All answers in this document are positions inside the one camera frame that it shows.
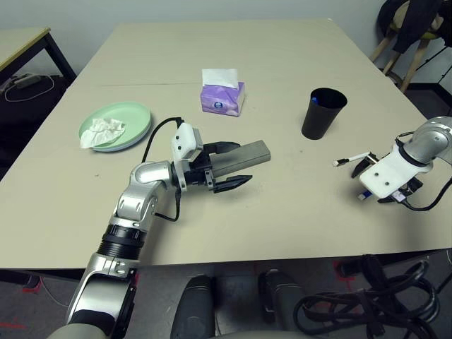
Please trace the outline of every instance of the marker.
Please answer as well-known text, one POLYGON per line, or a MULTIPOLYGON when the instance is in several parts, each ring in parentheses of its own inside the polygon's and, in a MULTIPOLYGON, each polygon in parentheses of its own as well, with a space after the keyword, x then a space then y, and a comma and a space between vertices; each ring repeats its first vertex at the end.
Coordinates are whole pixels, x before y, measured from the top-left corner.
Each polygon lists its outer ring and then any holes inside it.
POLYGON ((362 158, 368 156, 369 154, 370 154, 370 152, 366 152, 366 153, 355 155, 354 157, 346 157, 344 159, 334 160, 333 166, 334 167, 341 166, 341 165, 346 164, 347 162, 362 159, 362 158))
POLYGON ((358 199, 365 200, 365 199, 369 198, 371 195, 372 195, 371 191, 364 191, 358 196, 358 199))

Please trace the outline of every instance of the table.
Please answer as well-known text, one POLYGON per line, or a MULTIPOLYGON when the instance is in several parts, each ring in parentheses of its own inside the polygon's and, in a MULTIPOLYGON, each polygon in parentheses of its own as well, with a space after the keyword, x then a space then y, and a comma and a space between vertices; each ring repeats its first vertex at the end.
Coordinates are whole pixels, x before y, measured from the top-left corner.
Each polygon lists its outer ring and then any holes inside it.
MULTIPOLYGON (((253 179, 234 191, 194 187, 184 194, 178 222, 155 219, 143 265, 452 245, 451 194, 427 213, 361 202, 363 187, 350 178, 352 166, 331 165, 366 150, 384 155, 396 135, 425 121, 335 23, 126 24, 100 48, 0 182, 0 267, 86 265, 145 141, 123 152, 95 153, 78 147, 78 127, 93 110, 123 100, 147 105, 154 126, 180 115, 199 128, 205 143, 263 139, 272 156, 239 172, 253 179), (201 69, 208 67, 239 69, 247 93, 241 117, 201 111, 201 69), (322 86, 343 92, 348 104, 325 137, 311 141, 300 133, 301 121, 309 93, 322 86)), ((171 158, 173 135, 171 125, 159 131, 149 160, 171 158)), ((430 203, 449 175, 450 167, 436 161, 412 204, 430 203)), ((171 215, 174 197, 168 199, 159 211, 171 215)))
POLYGON ((31 27, 0 30, 0 85, 43 49, 71 84, 76 74, 50 35, 50 28, 31 27))

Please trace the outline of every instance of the green plate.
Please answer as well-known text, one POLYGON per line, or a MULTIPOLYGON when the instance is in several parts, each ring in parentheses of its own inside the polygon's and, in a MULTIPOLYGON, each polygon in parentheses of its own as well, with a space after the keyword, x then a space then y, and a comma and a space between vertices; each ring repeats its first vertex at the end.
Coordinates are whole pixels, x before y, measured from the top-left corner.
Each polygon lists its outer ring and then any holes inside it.
POLYGON ((116 102, 98 109, 86 118, 78 130, 79 138, 90 128, 94 118, 117 119, 124 122, 126 128, 113 143, 93 147, 93 150, 99 152, 114 152, 132 146, 146 135, 151 125, 150 110, 146 106, 132 101, 116 102))

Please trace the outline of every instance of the gray wall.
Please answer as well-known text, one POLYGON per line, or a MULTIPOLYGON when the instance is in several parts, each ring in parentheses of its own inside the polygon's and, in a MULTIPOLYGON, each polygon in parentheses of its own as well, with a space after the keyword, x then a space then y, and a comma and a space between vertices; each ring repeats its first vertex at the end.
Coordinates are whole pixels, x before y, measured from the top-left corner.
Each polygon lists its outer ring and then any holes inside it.
MULTIPOLYGON (((215 21, 262 18, 332 18, 365 53, 381 39, 376 17, 383 0, 10 0, 2 1, 0 28, 49 26, 78 73, 121 22, 215 21)), ((431 43, 432 55, 442 40, 431 43)), ((395 72, 403 76, 415 48, 403 55, 395 72)), ((384 64, 385 53, 378 64, 384 64)), ((436 82, 452 62, 449 49, 420 70, 414 81, 436 82)), ((41 53, 26 71, 57 72, 41 53)), ((452 72, 442 85, 452 92, 452 72)))

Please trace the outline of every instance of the black cup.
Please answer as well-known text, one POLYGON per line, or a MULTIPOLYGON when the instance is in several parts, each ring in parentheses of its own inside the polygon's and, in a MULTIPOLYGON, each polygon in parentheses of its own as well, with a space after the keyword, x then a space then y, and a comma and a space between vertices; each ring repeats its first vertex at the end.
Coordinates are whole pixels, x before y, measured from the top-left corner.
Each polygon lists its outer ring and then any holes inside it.
POLYGON ((313 140, 322 138, 336 115, 346 104, 347 98, 337 90, 331 88, 313 90, 304 118, 303 135, 313 140))

